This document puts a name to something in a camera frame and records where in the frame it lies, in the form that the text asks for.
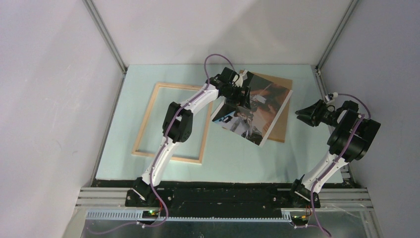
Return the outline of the wooden picture frame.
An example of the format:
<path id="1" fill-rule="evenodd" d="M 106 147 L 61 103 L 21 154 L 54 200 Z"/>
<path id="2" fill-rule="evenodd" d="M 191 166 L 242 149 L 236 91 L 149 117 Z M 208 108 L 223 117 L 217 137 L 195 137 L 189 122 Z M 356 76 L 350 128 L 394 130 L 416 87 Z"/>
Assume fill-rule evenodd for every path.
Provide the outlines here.
<path id="1" fill-rule="evenodd" d="M 191 98 L 200 89 L 200 86 L 158 82 L 150 97 L 132 154 L 153 158 L 158 152 L 163 137 L 162 124 L 169 104 L 171 102 L 181 103 Z M 194 112 L 192 134 L 186 142 L 174 150 L 171 158 L 173 161 L 202 163 L 212 106 L 211 102 L 199 112 Z"/>

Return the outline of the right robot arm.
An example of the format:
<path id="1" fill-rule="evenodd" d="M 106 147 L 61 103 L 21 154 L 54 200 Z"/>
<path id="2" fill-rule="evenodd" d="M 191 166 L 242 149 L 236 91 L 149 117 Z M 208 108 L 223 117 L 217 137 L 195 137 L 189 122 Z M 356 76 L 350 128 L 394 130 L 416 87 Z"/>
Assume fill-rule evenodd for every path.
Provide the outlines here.
<path id="1" fill-rule="evenodd" d="M 359 113 L 359 105 L 354 101 L 345 101 L 336 109 L 318 100 L 295 114 L 309 126 L 324 123 L 334 128 L 327 141 L 326 155 L 311 171 L 296 179 L 288 193 L 292 206 L 306 207 L 314 203 L 323 185 L 336 171 L 365 156 L 381 124 Z"/>

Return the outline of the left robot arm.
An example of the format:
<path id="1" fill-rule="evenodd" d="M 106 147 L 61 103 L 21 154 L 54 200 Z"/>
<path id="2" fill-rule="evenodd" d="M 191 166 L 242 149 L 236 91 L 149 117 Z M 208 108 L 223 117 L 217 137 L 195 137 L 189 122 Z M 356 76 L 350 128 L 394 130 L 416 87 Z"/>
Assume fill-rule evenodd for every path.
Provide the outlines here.
<path id="1" fill-rule="evenodd" d="M 222 73 L 206 80 L 203 87 L 182 103 L 171 102 L 163 124 L 162 140 L 155 157 L 144 173 L 128 190 L 127 201 L 139 206 L 152 206 L 161 201 L 156 186 L 161 182 L 163 172 L 175 149 L 186 142 L 193 131 L 194 115 L 219 97 L 224 97 L 230 106 L 250 108 L 250 87 L 248 71 L 237 73 L 224 68 Z"/>

